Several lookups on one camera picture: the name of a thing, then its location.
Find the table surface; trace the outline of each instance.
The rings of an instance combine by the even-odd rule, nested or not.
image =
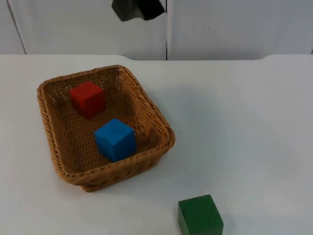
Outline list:
[[[36,89],[58,75],[127,66],[176,144],[152,170],[96,193],[61,181]],[[211,194],[224,235],[311,235],[313,56],[133,61],[0,56],[0,228],[4,235],[179,235],[178,201]]]

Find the toy block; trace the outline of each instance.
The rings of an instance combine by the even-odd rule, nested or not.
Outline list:
[[[105,110],[104,91],[92,82],[84,82],[69,91],[73,108],[85,118],[92,118]]]
[[[134,130],[112,119],[94,132],[98,151],[111,162],[123,160],[136,151]]]
[[[178,222],[183,235],[221,235],[224,227],[211,195],[180,201]]]

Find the basket rim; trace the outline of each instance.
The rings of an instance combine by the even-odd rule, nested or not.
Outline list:
[[[44,94],[44,89],[50,83],[55,83],[58,81],[71,80],[78,75],[89,75],[89,74],[92,74],[94,72],[102,71],[102,70],[106,70],[106,69],[117,69],[120,72],[125,72],[129,76],[129,78],[131,78],[132,81],[136,83],[136,86],[138,86],[140,88],[139,89],[140,92],[142,93],[142,95],[144,96],[146,101],[148,101],[148,103],[150,104],[150,108],[154,111],[155,115],[158,116],[158,118],[165,125],[166,129],[168,130],[169,137],[167,138],[166,143],[164,143],[163,145],[156,146],[156,147],[151,148],[149,150],[146,150],[144,152],[136,153],[135,155],[131,156],[130,158],[126,158],[122,161],[118,161],[115,163],[109,163],[107,165],[99,166],[99,167],[96,167],[96,168],[93,168],[93,169],[90,169],[87,171],[83,171],[83,172],[75,172],[75,173],[66,172],[64,170],[62,163],[61,163],[61,160],[60,160],[58,143],[57,143],[56,138],[55,138],[50,111],[47,108],[46,96]],[[49,148],[50,148],[51,158],[52,158],[54,168],[55,168],[56,172],[58,173],[58,175],[63,180],[67,181],[68,183],[74,184],[74,185],[82,185],[82,184],[88,183],[88,181],[89,181],[88,177],[90,175],[101,176],[101,177],[106,176],[106,175],[110,175],[111,171],[113,171],[113,169],[116,169],[114,166],[118,166],[118,165],[123,164],[123,163],[128,162],[128,161],[133,161],[133,164],[137,164],[137,163],[141,163],[143,161],[146,161],[147,159],[145,159],[144,157],[146,157],[146,155],[148,155],[149,153],[154,152],[155,150],[164,149],[164,153],[166,153],[169,149],[171,149],[173,147],[173,145],[175,143],[174,131],[171,129],[170,125],[165,120],[165,118],[161,114],[158,107],[148,97],[148,95],[146,94],[146,92],[144,91],[144,89],[142,88],[140,83],[137,81],[135,76],[132,74],[132,72],[128,68],[126,68],[122,65],[105,66],[105,67],[95,68],[95,69],[91,69],[91,70],[87,70],[87,71],[76,72],[76,73],[72,73],[69,75],[58,76],[58,77],[46,80],[42,84],[40,84],[38,89],[37,89],[37,99],[39,102],[39,106],[40,106],[40,110],[41,110],[41,114],[42,114],[42,119],[43,119],[44,126],[45,126],[45,131],[46,131],[46,135],[47,135],[47,139],[48,139],[48,143],[49,143]]]

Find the wicker basket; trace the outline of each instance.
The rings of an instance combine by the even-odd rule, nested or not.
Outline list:
[[[71,105],[69,90],[91,81],[106,92],[106,110],[84,119]],[[92,192],[155,166],[175,135],[155,104],[125,67],[108,66],[60,76],[37,89],[51,158],[64,181]],[[112,118],[135,130],[137,151],[111,163],[97,151],[93,132]]]

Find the white background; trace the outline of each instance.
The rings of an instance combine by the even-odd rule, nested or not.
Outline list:
[[[27,53],[120,54],[138,60],[166,57],[165,14],[148,22],[121,22],[111,8],[112,0],[9,1]],[[16,53],[12,45],[20,48],[18,37],[12,39],[16,32],[5,0],[0,2],[4,6],[0,7],[0,37],[6,38],[0,38],[0,48],[2,53]],[[310,54],[312,9],[311,0],[168,0],[168,58]]]
[[[6,0],[0,0],[0,54],[24,54]]]
[[[10,0],[10,4],[28,54],[166,59],[165,14],[147,22],[121,22],[112,0]]]
[[[310,54],[312,0],[168,0],[168,58]]]

